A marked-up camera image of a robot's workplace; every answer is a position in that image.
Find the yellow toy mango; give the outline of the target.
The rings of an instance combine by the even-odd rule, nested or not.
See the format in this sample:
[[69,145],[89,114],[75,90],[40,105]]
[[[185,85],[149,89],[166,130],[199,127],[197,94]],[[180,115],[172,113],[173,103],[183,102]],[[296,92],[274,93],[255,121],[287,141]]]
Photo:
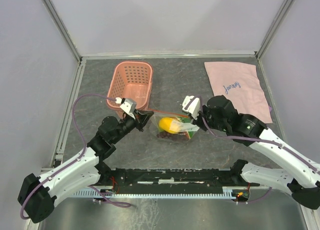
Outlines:
[[180,128],[180,122],[174,118],[164,117],[159,121],[158,126],[166,132],[177,134]]

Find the clear zip top bag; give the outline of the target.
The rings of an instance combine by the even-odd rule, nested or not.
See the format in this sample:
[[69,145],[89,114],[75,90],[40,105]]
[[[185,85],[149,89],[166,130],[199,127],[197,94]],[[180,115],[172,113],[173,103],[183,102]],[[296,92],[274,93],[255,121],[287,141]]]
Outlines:
[[191,124],[191,120],[186,115],[163,111],[154,111],[150,122],[150,133],[159,140],[170,142],[188,142],[200,129]]

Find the pink plastic basket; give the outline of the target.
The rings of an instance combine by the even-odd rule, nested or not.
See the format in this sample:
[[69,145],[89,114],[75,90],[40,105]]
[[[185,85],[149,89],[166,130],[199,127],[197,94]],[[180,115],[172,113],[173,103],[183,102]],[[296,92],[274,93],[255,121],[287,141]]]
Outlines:
[[146,110],[152,91],[153,68],[147,62],[123,61],[113,73],[107,96],[130,98],[138,110]]

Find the toy peach slice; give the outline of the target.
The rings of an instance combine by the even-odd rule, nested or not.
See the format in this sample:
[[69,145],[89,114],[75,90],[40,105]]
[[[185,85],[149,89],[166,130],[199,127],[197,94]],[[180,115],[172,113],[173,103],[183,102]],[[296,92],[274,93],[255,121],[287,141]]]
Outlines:
[[199,127],[191,124],[190,122],[181,122],[178,133],[185,135],[188,139],[191,139],[198,130]]

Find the dark red toy grapes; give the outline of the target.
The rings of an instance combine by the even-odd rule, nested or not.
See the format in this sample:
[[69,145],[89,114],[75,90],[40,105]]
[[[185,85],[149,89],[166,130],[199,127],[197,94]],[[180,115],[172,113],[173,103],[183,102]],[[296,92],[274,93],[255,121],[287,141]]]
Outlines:
[[175,141],[175,142],[185,142],[189,141],[189,136],[185,133],[177,133],[177,134],[172,134],[166,131],[162,131],[158,133],[157,138],[164,139],[164,140],[170,140],[170,141]]

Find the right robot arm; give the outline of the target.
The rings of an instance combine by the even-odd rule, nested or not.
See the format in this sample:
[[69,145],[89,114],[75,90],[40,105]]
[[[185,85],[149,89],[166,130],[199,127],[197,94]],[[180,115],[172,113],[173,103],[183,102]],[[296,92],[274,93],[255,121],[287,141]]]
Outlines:
[[193,99],[192,116],[195,124],[213,134],[225,133],[224,139],[243,144],[275,162],[270,169],[245,163],[229,173],[234,185],[259,183],[286,192],[309,209],[320,207],[320,165],[284,142],[258,118],[238,113],[225,96],[215,96],[203,104],[200,96]]

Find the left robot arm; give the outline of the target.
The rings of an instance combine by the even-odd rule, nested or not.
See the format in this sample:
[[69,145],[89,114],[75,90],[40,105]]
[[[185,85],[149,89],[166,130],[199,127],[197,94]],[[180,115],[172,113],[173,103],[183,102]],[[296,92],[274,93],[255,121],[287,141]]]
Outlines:
[[121,120],[108,116],[79,153],[46,173],[26,176],[17,198],[21,218],[39,223],[71,194],[96,183],[107,184],[111,169],[104,160],[116,150],[115,144],[132,130],[143,131],[153,115],[153,111],[134,110]]

